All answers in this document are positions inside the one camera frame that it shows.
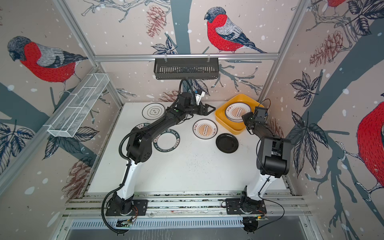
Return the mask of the orange sunburst plate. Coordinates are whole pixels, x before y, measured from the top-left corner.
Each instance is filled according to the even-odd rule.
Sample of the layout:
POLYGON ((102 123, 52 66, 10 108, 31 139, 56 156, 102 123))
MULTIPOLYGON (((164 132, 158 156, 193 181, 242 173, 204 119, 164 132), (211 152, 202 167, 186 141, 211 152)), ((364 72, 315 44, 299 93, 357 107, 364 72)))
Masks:
POLYGON ((201 119, 194 123, 193 132, 199 139, 209 140, 216 136, 218 127, 209 119, 201 119))
POLYGON ((234 123, 242 123, 243 115, 249 113, 251 111, 251 107, 248 104, 243 102, 236 102, 230 104, 225 110, 225 116, 231 122, 234 123))

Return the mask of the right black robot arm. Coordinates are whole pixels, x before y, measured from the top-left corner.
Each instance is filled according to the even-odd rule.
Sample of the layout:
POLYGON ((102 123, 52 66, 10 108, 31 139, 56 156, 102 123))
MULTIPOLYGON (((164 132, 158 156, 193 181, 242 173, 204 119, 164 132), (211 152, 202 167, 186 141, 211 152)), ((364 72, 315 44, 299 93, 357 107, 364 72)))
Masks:
POLYGON ((268 109, 264 107, 255 107, 254 111, 242 116, 247 131, 259 138, 256 146, 259 178, 244 188, 240 200, 240 208, 246 214, 261 211, 266 190, 290 169, 291 141, 272 132, 267 116, 268 109))

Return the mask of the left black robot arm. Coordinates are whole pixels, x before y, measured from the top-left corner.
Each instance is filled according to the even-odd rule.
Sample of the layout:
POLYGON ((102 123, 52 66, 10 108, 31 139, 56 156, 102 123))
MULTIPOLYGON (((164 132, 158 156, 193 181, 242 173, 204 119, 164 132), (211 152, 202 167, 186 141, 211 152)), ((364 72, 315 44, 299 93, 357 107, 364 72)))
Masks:
POLYGON ((119 155, 127 161, 124 178, 119 187, 107 194, 112 195, 109 207, 117 209, 119 214, 128 215, 133 209, 133 198, 137 168, 152 155, 152 143, 163 132, 185 120, 187 116, 208 116, 216 108, 201 103, 201 94, 184 92, 166 108, 163 115, 155 122, 142 128, 133 128, 119 144, 119 155))

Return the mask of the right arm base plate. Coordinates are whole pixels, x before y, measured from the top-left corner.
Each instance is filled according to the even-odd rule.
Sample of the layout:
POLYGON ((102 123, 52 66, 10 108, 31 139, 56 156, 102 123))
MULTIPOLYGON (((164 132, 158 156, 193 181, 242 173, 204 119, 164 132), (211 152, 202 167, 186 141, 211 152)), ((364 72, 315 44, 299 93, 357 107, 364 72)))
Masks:
POLYGON ((267 213, 264 201, 256 201, 249 198, 245 200, 225 199, 225 208, 228 215, 265 215, 267 213))

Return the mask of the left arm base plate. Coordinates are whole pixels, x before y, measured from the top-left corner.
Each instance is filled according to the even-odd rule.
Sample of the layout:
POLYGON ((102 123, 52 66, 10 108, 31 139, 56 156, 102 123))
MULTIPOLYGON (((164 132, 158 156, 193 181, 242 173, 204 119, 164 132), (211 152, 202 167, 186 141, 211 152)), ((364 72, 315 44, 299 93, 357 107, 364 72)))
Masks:
POLYGON ((145 216, 148 207, 148 200, 109 200, 106 216, 145 216))

